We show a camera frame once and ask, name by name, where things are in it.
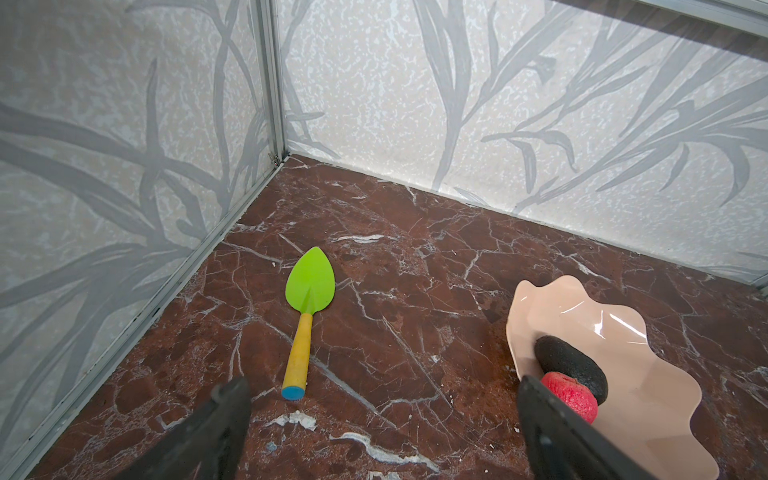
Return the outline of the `red fake strawberry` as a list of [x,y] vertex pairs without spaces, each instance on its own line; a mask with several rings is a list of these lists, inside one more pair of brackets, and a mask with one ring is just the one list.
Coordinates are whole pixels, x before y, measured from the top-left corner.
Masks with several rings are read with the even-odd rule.
[[560,372],[548,372],[541,383],[588,424],[598,416],[598,402],[592,392],[576,379]]

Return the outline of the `dark avocado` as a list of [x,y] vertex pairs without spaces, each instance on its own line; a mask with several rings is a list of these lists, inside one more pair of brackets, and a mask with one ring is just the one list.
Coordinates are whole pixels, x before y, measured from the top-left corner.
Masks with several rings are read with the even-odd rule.
[[567,375],[587,387],[602,405],[608,397],[605,373],[589,356],[570,343],[553,335],[539,337],[534,343],[534,355],[544,373]]

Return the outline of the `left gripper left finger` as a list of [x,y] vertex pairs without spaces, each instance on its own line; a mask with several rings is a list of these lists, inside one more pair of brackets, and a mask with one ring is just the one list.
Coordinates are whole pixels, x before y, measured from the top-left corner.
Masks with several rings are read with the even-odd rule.
[[218,385],[207,402],[116,477],[233,479],[250,416],[250,386],[244,377]]

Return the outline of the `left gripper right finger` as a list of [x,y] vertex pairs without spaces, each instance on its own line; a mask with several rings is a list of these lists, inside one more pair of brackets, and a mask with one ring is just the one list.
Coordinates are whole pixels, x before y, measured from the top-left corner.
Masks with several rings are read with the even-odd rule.
[[530,375],[520,381],[517,411],[537,479],[653,477]]

